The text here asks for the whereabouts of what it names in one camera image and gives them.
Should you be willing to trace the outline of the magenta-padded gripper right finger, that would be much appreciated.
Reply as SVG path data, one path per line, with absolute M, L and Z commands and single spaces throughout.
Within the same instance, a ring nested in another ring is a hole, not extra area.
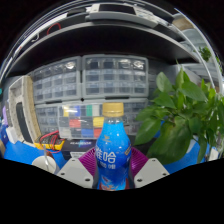
M 146 186 L 169 175 L 169 172 L 156 158 L 148 159 L 142 152 L 132 148 L 129 170 L 131 189 Z

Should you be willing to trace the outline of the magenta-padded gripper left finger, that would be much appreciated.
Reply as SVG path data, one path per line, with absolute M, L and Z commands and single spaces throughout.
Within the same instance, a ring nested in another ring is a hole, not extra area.
M 70 158 L 58 176 L 81 187 L 93 188 L 96 185 L 95 172 L 95 150 L 91 148 L 79 158 Z

